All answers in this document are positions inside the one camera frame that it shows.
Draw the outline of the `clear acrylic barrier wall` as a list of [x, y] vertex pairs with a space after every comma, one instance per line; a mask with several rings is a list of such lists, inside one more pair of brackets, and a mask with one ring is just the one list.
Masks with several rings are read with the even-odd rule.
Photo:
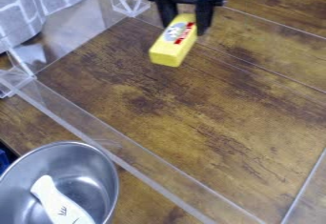
[[0, 139], [104, 148], [115, 224], [326, 224], [326, 0], [227, 0], [176, 68], [135, 1], [83, 1], [0, 58]]

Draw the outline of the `blue object at edge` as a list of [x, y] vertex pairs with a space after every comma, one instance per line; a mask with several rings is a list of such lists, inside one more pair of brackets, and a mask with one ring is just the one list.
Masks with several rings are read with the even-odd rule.
[[10, 165], [6, 153], [0, 149], [0, 174], [8, 169]]

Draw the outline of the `yellow butter block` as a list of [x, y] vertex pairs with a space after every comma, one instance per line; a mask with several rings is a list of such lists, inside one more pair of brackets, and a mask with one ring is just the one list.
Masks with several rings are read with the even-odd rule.
[[149, 47], [149, 61], [157, 65], [179, 67], [196, 39], [195, 15], [181, 13], [172, 20]]

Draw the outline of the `silver metal bowl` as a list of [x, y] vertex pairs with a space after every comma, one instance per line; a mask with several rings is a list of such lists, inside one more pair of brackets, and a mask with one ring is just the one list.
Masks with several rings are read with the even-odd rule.
[[108, 154], [77, 141], [46, 144], [17, 158], [0, 174], [0, 224], [52, 224], [37, 197], [30, 193], [37, 181], [87, 212], [95, 224], [112, 224], [119, 200], [117, 170]]

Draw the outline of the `white toy fish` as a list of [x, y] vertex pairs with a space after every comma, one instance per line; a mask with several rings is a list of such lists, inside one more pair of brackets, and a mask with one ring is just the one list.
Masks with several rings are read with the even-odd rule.
[[84, 209], [57, 190], [52, 177], [41, 176], [30, 187], [52, 224], [95, 224]]

